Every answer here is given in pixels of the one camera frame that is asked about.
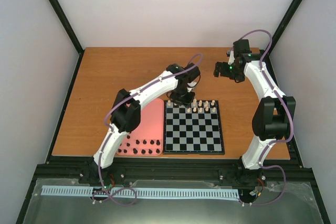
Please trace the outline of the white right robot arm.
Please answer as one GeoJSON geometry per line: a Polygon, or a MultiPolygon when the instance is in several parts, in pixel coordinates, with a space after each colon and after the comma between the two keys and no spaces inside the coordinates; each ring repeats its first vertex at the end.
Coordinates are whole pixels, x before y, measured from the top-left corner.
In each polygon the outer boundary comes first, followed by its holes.
{"type": "Polygon", "coordinates": [[[264,160],[272,147],[284,137],[292,138],[296,101],[278,88],[262,55],[251,51],[247,39],[235,41],[228,56],[228,62],[215,64],[214,76],[228,77],[236,83],[248,79],[259,100],[252,119],[253,139],[235,169],[239,185],[254,186],[261,179],[264,160]]]}

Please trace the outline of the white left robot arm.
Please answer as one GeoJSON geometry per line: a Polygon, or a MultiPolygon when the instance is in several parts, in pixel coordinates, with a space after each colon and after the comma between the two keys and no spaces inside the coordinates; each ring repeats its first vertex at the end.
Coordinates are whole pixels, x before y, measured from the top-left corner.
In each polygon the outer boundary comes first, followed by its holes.
{"type": "Polygon", "coordinates": [[[113,163],[114,155],[126,135],[139,126],[141,110],[150,102],[169,93],[173,103],[190,107],[195,98],[191,83],[200,74],[196,64],[189,63],[185,68],[172,64],[158,77],[139,88],[130,91],[119,90],[111,110],[104,118],[108,131],[99,149],[93,155],[91,178],[100,184],[108,180],[107,167],[113,163]]]}

